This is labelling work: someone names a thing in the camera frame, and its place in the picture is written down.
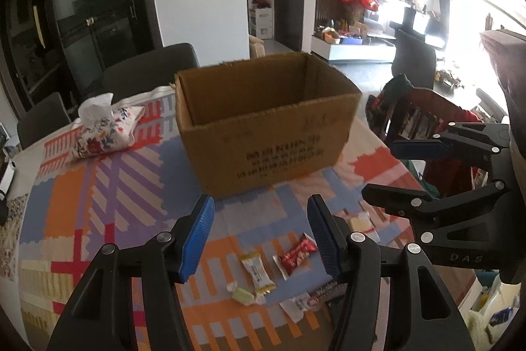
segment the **tissue paper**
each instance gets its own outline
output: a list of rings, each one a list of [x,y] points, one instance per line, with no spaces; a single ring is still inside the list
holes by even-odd
[[[111,118],[113,116],[112,99],[113,93],[109,92],[85,100],[78,108],[78,117],[81,119],[82,125],[86,128],[92,128],[99,120]]]

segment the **blue gripper pad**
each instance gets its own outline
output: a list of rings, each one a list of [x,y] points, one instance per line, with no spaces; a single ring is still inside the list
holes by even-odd
[[[192,213],[177,219],[172,231],[179,258],[178,283],[186,283],[188,278],[195,274],[214,222],[214,215],[214,200],[208,195],[201,195]]]
[[[322,257],[325,272],[336,281],[344,281],[351,271],[345,221],[333,217],[321,195],[312,195],[307,201],[307,219]]]

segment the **dining table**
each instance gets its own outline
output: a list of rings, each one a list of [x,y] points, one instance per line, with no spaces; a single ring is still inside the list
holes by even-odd
[[[189,214],[203,190],[194,174],[175,121],[170,86],[123,99],[115,107],[144,106],[134,144],[126,150],[72,161],[81,134],[76,120],[17,154],[16,173],[0,227],[0,304],[22,339],[44,351],[73,289],[105,243],[143,245]],[[367,204],[367,183],[418,189],[418,181],[388,148],[355,119],[349,139],[332,167],[294,180],[215,200],[215,220],[196,273],[177,284],[182,313],[195,350],[312,350],[328,348],[333,325],[325,305],[305,312],[298,323],[281,302],[312,291],[331,278],[318,253],[285,280],[273,261],[311,234],[307,199],[322,195],[332,214],[353,224],[380,245],[401,248],[414,240],[407,219]],[[276,288],[264,305],[243,306],[227,284],[253,290],[239,257],[261,254]],[[473,270],[437,267],[455,302],[472,295]],[[133,322],[138,349],[149,350],[139,279],[132,281]],[[382,280],[377,337],[383,349],[389,285]]]

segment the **door handle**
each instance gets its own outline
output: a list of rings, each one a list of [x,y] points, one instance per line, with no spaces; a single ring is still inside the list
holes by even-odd
[[[135,1],[134,0],[130,0],[130,14],[131,14],[131,18],[133,18],[134,20],[137,20],[137,11],[135,11]]]

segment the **red clothing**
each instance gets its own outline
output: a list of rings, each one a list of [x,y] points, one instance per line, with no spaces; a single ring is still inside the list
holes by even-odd
[[[455,122],[482,122],[477,115],[467,110],[460,109],[453,118]],[[441,133],[448,128],[448,123],[443,121],[437,128],[436,133]],[[461,163],[457,159],[446,158],[440,161],[428,161],[425,163],[424,180],[435,185],[442,198],[472,190],[473,177],[477,168]]]

